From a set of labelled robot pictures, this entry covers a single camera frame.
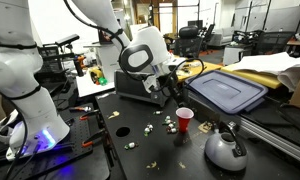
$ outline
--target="kettle handle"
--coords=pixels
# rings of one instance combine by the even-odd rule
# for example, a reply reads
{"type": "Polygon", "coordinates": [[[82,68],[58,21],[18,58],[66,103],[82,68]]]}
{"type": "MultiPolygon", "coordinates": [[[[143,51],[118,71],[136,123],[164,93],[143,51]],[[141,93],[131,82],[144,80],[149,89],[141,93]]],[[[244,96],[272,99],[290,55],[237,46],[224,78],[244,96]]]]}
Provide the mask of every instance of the kettle handle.
{"type": "Polygon", "coordinates": [[[246,147],[244,146],[243,142],[237,138],[236,133],[233,130],[236,124],[232,121],[229,124],[221,121],[220,125],[222,125],[231,134],[234,141],[236,142],[235,149],[232,149],[234,157],[247,155],[246,147]]]}

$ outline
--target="kettle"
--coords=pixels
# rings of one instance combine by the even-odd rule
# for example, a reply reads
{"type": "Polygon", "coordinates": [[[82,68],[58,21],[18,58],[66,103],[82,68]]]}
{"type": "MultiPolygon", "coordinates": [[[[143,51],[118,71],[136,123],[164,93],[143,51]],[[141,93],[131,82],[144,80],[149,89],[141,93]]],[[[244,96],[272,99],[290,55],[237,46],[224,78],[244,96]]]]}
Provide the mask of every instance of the kettle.
{"type": "Polygon", "coordinates": [[[243,170],[248,162],[247,150],[244,144],[237,139],[234,132],[235,123],[228,125],[220,122],[228,132],[219,133],[216,124],[215,133],[210,136],[205,144],[205,154],[215,165],[228,171],[243,170]]]}

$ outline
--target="blue lid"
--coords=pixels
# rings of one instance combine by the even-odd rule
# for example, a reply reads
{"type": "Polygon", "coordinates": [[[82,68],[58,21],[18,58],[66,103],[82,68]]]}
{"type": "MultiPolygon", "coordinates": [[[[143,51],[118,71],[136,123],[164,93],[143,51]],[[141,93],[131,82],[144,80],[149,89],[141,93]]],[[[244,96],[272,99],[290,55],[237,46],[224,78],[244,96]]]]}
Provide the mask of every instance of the blue lid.
{"type": "Polygon", "coordinates": [[[200,75],[189,87],[228,114],[240,112],[268,92],[258,83],[216,70],[200,75]]]}

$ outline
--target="red cup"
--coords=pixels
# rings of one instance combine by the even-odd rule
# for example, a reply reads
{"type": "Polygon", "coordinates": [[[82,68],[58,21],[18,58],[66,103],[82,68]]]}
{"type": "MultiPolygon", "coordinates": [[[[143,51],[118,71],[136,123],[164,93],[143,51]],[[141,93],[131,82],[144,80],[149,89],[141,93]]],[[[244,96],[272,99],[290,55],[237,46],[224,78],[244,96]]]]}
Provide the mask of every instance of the red cup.
{"type": "Polygon", "coordinates": [[[185,133],[188,130],[188,124],[193,117],[193,111],[189,108],[179,108],[176,111],[179,120],[179,132],[185,133]]]}

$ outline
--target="blue light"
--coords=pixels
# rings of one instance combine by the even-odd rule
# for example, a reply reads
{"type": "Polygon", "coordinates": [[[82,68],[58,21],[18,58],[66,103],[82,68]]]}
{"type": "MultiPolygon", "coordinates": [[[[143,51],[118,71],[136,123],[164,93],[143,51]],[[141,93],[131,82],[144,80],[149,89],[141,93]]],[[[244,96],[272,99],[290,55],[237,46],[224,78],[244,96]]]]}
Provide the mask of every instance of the blue light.
{"type": "Polygon", "coordinates": [[[42,130],[42,134],[49,141],[49,147],[53,146],[56,143],[56,141],[52,138],[51,134],[47,130],[42,130]]]}

